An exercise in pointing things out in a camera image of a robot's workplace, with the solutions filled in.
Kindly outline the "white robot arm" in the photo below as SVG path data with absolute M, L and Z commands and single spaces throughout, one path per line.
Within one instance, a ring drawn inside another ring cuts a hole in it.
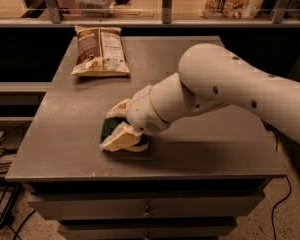
M 229 50 L 197 44 L 181 57 L 178 71 L 148 85 L 106 114 L 100 148 L 142 152 L 146 136 L 184 117 L 239 106 L 300 144 L 300 82 L 268 74 Z

